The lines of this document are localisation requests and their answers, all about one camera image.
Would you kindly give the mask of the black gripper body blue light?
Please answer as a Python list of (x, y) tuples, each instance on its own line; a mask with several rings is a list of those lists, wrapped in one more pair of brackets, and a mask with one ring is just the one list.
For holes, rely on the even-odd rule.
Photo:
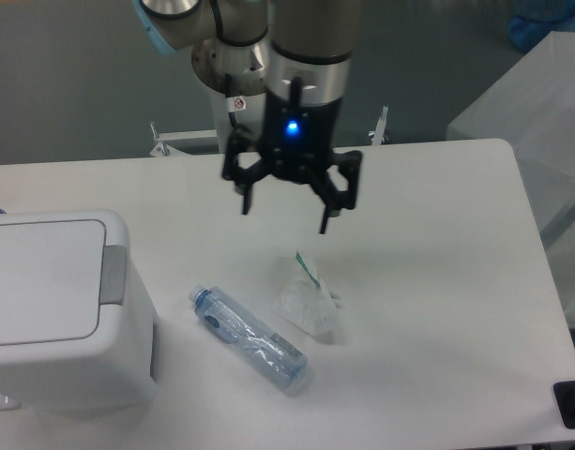
[(339, 99), (295, 104), (268, 92), (261, 134), (263, 173), (296, 184), (323, 182), (328, 169), (341, 162), (332, 145), (340, 106)]

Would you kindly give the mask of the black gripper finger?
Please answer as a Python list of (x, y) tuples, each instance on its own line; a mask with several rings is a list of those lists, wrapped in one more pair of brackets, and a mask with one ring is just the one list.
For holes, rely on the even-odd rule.
[(329, 220), (342, 210), (354, 210), (358, 195), (363, 154), (360, 150), (336, 152), (329, 149), (301, 166), (304, 183), (324, 205), (319, 234), (326, 234)]
[[(239, 163), (239, 156), (250, 149), (258, 155), (257, 162), (248, 168)], [(235, 191), (243, 197), (242, 215), (250, 211), (253, 186), (271, 174), (270, 147), (263, 137), (256, 137), (252, 130), (244, 125), (234, 127), (228, 137), (221, 177), (235, 184)]]

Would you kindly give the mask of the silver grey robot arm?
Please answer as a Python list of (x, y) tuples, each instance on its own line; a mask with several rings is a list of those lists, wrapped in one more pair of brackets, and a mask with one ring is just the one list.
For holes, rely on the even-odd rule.
[(221, 175), (250, 206), (267, 176), (311, 187), (325, 218), (356, 206), (362, 155), (333, 134), (361, 21), (359, 1), (138, 1), (161, 53), (191, 49), (226, 105)]

